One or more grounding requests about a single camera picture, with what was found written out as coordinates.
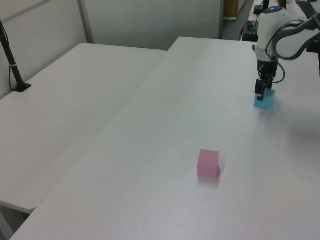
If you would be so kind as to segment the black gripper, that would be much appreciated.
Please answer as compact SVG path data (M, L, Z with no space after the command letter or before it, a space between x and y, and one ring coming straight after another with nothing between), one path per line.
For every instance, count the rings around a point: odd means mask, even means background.
M257 72L259 79L256 79L255 90L258 101L264 100L265 88L271 90L273 79L276 77L279 61L262 61L257 60Z

